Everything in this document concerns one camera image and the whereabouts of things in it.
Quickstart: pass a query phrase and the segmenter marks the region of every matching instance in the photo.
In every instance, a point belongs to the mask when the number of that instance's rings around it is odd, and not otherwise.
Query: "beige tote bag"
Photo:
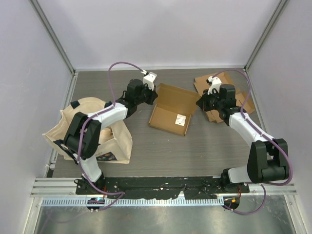
[[[103,109],[104,105],[104,101],[95,97],[86,97],[72,102],[70,106],[60,111],[61,120],[49,132],[43,134],[43,137],[60,155],[64,156],[64,159],[72,160],[71,152],[62,143],[74,115],[77,112],[84,114],[97,112]],[[103,138],[99,140],[101,144],[97,147],[95,153],[97,161],[129,163],[132,150],[132,136],[127,126],[120,120],[109,126],[109,129],[112,132],[109,139],[107,141],[103,140]]]

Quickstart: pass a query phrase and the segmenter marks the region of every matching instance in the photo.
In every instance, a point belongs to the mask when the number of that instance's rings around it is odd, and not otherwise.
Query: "wire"
[[[213,78],[216,77],[217,75],[219,75],[220,73],[222,72],[227,72],[227,71],[235,71],[235,72],[239,72],[240,74],[242,74],[245,78],[246,78],[246,81],[248,83],[248,94],[247,94],[247,97],[245,99],[245,101],[243,102],[241,108],[240,108],[240,113],[241,115],[244,117],[244,119],[246,120],[246,122],[248,122],[248,124],[257,132],[259,133],[261,136],[263,136],[263,138],[265,138],[268,142],[270,142],[275,148],[277,148],[283,155],[283,157],[285,158],[285,160],[287,161],[287,164],[288,164],[288,167],[289,167],[289,176],[288,176],[288,179],[283,182],[283,183],[273,183],[273,182],[267,182],[266,184],[270,184],[270,185],[276,185],[276,186],[283,186],[283,185],[287,185],[290,183],[290,181],[292,180],[293,178],[293,166],[287,156],[287,154],[285,153],[285,151],[278,146],[278,144],[276,144],[272,139],[270,139],[265,133],[261,132],[257,126],[255,124],[253,124],[248,118],[246,118],[246,115],[244,113],[244,106],[247,102],[247,100],[249,99],[250,95],[251,95],[251,91],[252,91],[252,86],[251,86],[251,82],[250,82],[250,79],[248,77],[247,74],[245,74],[244,72],[238,70],[238,69],[226,69],[226,70],[223,70],[221,72],[218,72],[216,74],[213,75]],[[258,212],[259,210],[261,210],[261,208],[264,206],[264,203],[266,201],[266,197],[267,197],[267,192],[264,188],[264,186],[261,184],[261,187],[263,188],[263,191],[264,191],[264,197],[263,197],[263,201],[260,205],[260,207],[258,209],[256,209],[255,211],[253,212],[241,212],[241,211],[236,211],[236,210],[233,210],[234,213],[236,214],[240,214],[240,215],[252,215],[256,212]]]
[[[132,64],[132,63],[129,63],[129,62],[115,62],[113,63],[109,69],[108,69],[108,74],[107,74],[107,78],[108,78],[108,84],[109,84],[109,87],[110,87],[110,90],[111,90],[111,93],[112,93],[112,96],[113,96],[113,104],[111,105],[110,108],[108,109],[104,109],[103,111],[101,112],[98,112],[92,116],[90,116],[89,118],[86,119],[86,121],[83,123],[82,125],[82,128],[81,128],[81,131],[80,131],[80,138],[79,138],[79,145],[78,145],[78,152],[77,152],[77,162],[78,162],[78,165],[82,171],[82,174],[83,176],[87,179],[87,181],[89,182],[89,184],[91,185],[92,188],[94,188],[96,191],[98,191],[99,193],[101,194],[105,194],[105,195],[119,195],[119,197],[117,197],[115,199],[115,201],[113,201],[111,204],[105,206],[105,207],[101,207],[99,209],[99,211],[102,211],[102,210],[106,210],[107,208],[111,207],[112,205],[114,205],[119,199],[121,199],[121,197],[125,194],[124,192],[117,192],[117,193],[109,193],[109,192],[105,192],[105,191],[102,191],[101,189],[98,189],[94,184],[93,182],[90,180],[90,178],[88,177],[88,175],[86,174],[86,172],[84,171],[84,169],[82,168],[82,165],[80,163],[80,158],[81,158],[81,148],[82,148],[82,140],[83,140],[83,134],[84,134],[84,130],[88,124],[88,122],[90,120],[92,120],[94,117],[98,116],[98,115],[102,115],[106,112],[109,112],[111,111],[114,107],[115,107],[115,104],[116,104],[116,98],[115,98],[115,94],[114,94],[114,91],[113,91],[113,87],[112,87],[112,82],[111,82],[111,69],[118,65],[118,64],[127,64],[127,65],[131,65],[135,68],[137,68],[138,70],[140,70],[141,72],[143,72],[143,69],[139,68],[138,66]]]
[[[263,188],[264,196],[263,196],[262,203],[261,203],[261,205],[258,207],[258,209],[254,210],[254,211],[252,211],[252,212],[241,212],[241,211],[237,211],[237,210],[232,210],[232,209],[231,209],[231,204],[230,204],[229,206],[224,205],[224,207],[225,207],[226,209],[228,209],[229,211],[232,211],[232,212],[234,212],[234,213],[236,213],[236,214],[239,214],[239,215],[252,215],[252,214],[254,214],[254,213],[257,213],[258,211],[260,211],[260,210],[263,208],[263,206],[264,206],[264,204],[265,204],[265,201],[266,201],[266,199],[267,199],[267,191],[265,190],[265,188],[264,188],[264,186],[263,186],[262,184],[261,184],[261,187]]]

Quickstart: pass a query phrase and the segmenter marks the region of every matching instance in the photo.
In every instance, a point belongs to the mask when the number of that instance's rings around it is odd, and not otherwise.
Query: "white label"
[[[177,114],[175,124],[184,126],[185,120],[186,120],[186,116]]]

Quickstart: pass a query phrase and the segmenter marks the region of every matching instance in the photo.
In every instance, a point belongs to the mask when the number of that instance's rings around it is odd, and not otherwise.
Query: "cardboard box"
[[[168,84],[159,84],[158,98],[149,125],[185,136],[200,95]]]
[[[210,76],[213,76],[214,74],[195,78],[194,86],[201,96],[202,96],[204,90],[209,89],[209,87],[210,87],[210,85],[207,83],[206,80]],[[222,81],[222,84],[234,84],[230,75],[225,73],[225,72],[219,74],[218,78]],[[237,104],[237,106],[241,106],[242,103],[244,102],[244,100],[246,99],[247,94],[245,92],[241,93],[240,89],[237,87],[235,87],[235,89],[236,89],[236,96],[235,96],[236,97],[236,104]],[[255,106],[254,106],[254,103],[251,99],[247,100],[247,103],[245,104],[244,109],[247,111],[248,114],[255,111]],[[206,115],[207,115],[209,121],[216,121],[217,123],[223,122],[223,120],[219,117],[219,112],[216,110],[207,111]]]

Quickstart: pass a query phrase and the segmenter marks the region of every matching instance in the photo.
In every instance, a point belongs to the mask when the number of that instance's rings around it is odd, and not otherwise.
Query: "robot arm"
[[[131,80],[127,86],[127,90],[123,91],[122,97],[116,100],[112,110],[99,114],[88,122],[82,141],[80,163],[85,171],[83,178],[85,179],[87,176],[96,187],[102,189],[104,183],[104,174],[98,167],[97,158],[95,156],[95,152],[98,148],[100,131],[116,121],[130,117],[137,110],[138,105],[142,103],[152,105],[158,96],[154,85],[155,80],[156,74],[152,72],[145,74],[143,81],[139,79]],[[101,113],[103,110],[111,108],[111,105],[111,102],[106,103],[104,109],[96,113]],[[76,164],[78,163],[77,153],[82,125],[88,117],[96,113],[76,113],[65,135],[64,145],[72,153],[73,160]]]
[[[233,85],[221,84],[218,77],[209,77],[207,82],[210,88],[204,90],[201,99],[196,104],[203,111],[218,110],[220,118],[236,130],[250,147],[247,166],[223,170],[221,175],[223,183],[261,183],[287,179],[289,176],[287,161],[268,139],[273,140],[288,154],[286,141],[275,139],[264,132],[249,118],[247,113],[242,115],[241,107],[236,105]]]

